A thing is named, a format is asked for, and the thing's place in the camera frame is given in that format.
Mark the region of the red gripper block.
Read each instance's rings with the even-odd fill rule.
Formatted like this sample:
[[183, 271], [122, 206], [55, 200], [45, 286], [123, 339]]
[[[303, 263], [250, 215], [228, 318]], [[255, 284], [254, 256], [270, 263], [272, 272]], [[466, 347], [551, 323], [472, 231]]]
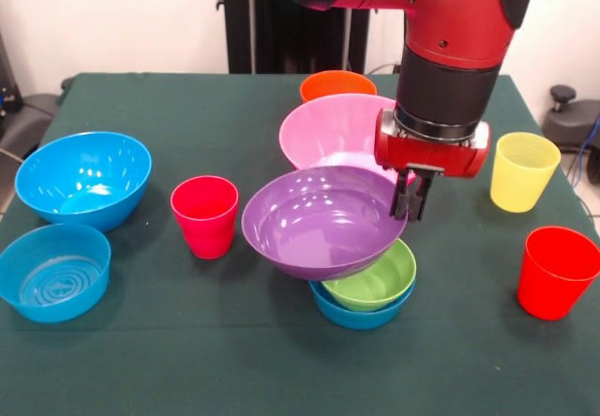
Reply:
[[434, 176], [416, 175], [409, 190], [412, 172], [405, 170], [473, 178], [486, 161], [490, 139], [490, 127], [486, 122], [480, 122], [469, 139], [458, 143], [416, 138], [399, 124], [394, 110], [380, 110], [374, 138], [375, 161], [384, 169], [399, 171], [390, 216], [411, 222], [423, 217]]

